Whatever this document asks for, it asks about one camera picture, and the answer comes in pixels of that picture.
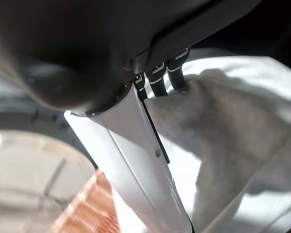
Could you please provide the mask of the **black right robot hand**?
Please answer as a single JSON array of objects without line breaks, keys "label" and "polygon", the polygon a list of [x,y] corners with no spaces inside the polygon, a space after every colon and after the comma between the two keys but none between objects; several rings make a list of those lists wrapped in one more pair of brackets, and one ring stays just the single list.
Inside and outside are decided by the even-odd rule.
[{"label": "black right robot hand", "polygon": [[145,105],[185,85],[195,43],[256,0],[0,0],[0,75],[65,118],[113,188],[154,233],[192,233]]}]

